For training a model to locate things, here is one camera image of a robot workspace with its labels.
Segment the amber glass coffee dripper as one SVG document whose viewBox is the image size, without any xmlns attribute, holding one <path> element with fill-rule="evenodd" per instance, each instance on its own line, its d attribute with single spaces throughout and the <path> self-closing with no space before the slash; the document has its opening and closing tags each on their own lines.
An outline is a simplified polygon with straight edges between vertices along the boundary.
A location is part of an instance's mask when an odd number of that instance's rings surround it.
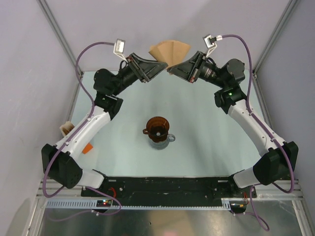
<svg viewBox="0 0 315 236">
<path fill-rule="evenodd" d="M 153 117 L 148 120 L 143 134 L 148 135 L 154 143 L 163 142 L 167 139 L 169 132 L 169 122 L 163 117 Z"/>
</svg>

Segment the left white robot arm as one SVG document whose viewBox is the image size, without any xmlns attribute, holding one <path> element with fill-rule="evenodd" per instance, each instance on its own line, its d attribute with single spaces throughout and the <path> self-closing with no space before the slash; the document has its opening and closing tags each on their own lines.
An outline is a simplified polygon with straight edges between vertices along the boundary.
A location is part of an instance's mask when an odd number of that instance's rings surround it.
<svg viewBox="0 0 315 236">
<path fill-rule="evenodd" d="M 94 75 L 96 97 L 91 111 L 63 139 L 42 148 L 44 176 L 68 189 L 85 186 L 91 187 L 98 196 L 106 195 L 109 184 L 104 181 L 105 175 L 80 167 L 77 159 L 95 134 L 119 112 L 123 100 L 118 94 L 136 81 L 149 82 L 167 66 L 165 62 L 143 59 L 132 53 L 117 74 L 99 69 Z"/>
</svg>

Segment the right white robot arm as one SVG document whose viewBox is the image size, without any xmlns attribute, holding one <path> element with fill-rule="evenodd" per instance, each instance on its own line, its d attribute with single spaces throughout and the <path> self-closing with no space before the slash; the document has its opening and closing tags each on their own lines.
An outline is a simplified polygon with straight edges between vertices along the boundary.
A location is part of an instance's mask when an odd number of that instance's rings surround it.
<svg viewBox="0 0 315 236">
<path fill-rule="evenodd" d="M 298 146 L 281 138 L 250 107 L 240 87 L 245 79 L 243 62 L 231 59 L 219 68 L 205 53 L 198 51 L 167 71 L 189 83 L 202 79 L 220 87 L 214 94 L 216 106 L 234 119 L 254 143 L 260 159 L 253 167 L 230 176 L 227 190 L 231 196 L 239 197 L 251 185 L 269 185 L 283 177 L 294 177 Z"/>
</svg>

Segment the clear glass pitcher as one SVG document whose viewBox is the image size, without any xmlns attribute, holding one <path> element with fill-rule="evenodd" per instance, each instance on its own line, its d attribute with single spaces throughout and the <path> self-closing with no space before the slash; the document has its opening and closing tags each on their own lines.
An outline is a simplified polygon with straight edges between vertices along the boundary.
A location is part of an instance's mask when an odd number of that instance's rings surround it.
<svg viewBox="0 0 315 236">
<path fill-rule="evenodd" d="M 165 149 L 168 147 L 168 145 L 175 141 L 176 140 L 176 137 L 173 135 L 173 134 L 168 134 L 167 135 L 167 138 L 165 141 L 161 141 L 161 142 L 154 142 L 152 141 L 151 139 L 149 139 L 149 144 L 150 146 L 153 148 L 153 149 L 156 149 L 156 150 L 162 150 L 162 149 Z"/>
</svg>

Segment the brown paper coffee filter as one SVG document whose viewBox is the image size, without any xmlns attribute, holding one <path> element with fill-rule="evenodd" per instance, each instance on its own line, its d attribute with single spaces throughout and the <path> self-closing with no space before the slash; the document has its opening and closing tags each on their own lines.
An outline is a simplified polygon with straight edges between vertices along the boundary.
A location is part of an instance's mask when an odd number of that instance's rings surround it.
<svg viewBox="0 0 315 236">
<path fill-rule="evenodd" d="M 167 68 L 182 63 L 191 45 L 178 40 L 165 40 L 150 47 L 149 54 L 158 62 L 167 63 Z"/>
</svg>

